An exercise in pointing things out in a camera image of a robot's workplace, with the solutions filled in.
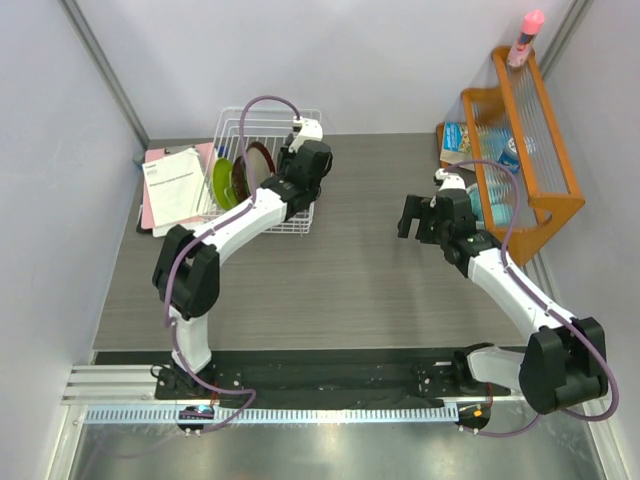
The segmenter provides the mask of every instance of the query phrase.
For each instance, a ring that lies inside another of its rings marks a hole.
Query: pink folder
[[[211,154],[211,149],[213,148],[213,143],[201,143],[196,145],[196,150],[202,156],[202,158],[207,161],[209,155]],[[147,150],[144,154],[144,162],[155,162],[156,160],[160,160],[164,157],[164,148],[157,148],[155,150]],[[199,217],[190,218],[185,220],[185,222],[197,222],[200,220]],[[149,191],[147,190],[147,184],[144,184],[144,193],[142,194],[142,220],[140,222],[142,228],[145,230],[149,230],[151,228],[156,227],[156,222],[153,220],[153,212],[151,211],[151,202],[149,201]]]

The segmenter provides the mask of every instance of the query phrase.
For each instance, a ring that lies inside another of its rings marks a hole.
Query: green plate
[[[213,174],[211,175],[213,195],[216,197],[216,203],[223,210],[231,210],[238,204],[238,200],[236,200],[235,196],[227,196],[225,192],[225,190],[231,187],[232,170],[233,163],[225,157],[219,157],[213,166]]]

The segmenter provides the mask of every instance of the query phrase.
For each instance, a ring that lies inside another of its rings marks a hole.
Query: white panel
[[[0,3],[0,477],[43,478],[86,360],[139,149],[59,5]]]
[[[549,92],[586,205],[543,250],[560,300],[605,328],[621,386],[612,424],[630,478],[640,478],[639,28],[637,1],[594,2],[551,74]]]
[[[151,138],[212,135],[259,94],[320,108],[326,133],[433,132],[489,54],[571,0],[80,0]]]

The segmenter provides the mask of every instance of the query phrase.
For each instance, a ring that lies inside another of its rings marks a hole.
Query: glossy gray floor
[[[433,194],[435,135],[328,137],[334,168],[311,233],[264,234],[222,270],[216,349],[522,344],[513,324],[436,246],[396,238],[405,195]],[[151,286],[162,241],[132,208],[96,349],[169,349]]]
[[[519,403],[494,405],[491,427],[508,431],[531,418]],[[118,460],[176,431],[171,425],[84,429],[70,478],[114,480],[604,479],[589,429],[563,413],[511,439],[474,437],[443,424],[233,427],[176,437],[154,452]],[[96,445],[102,449],[87,467]]]

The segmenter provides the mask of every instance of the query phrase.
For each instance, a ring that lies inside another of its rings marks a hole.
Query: brown plate
[[[247,147],[247,158],[251,162],[254,175],[256,175],[256,183],[260,185],[271,175],[276,173],[276,167],[267,147],[260,142],[253,142]],[[249,189],[247,172],[240,155],[233,162],[233,170],[231,171],[231,184],[238,201],[243,202],[249,198],[251,190]]]

